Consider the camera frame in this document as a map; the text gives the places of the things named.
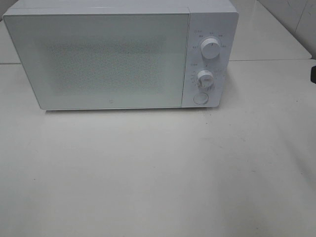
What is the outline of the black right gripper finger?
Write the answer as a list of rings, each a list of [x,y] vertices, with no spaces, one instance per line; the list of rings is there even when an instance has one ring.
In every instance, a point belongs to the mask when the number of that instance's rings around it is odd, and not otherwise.
[[[310,79],[312,83],[316,83],[316,66],[313,66],[311,68],[311,75],[310,75]]]

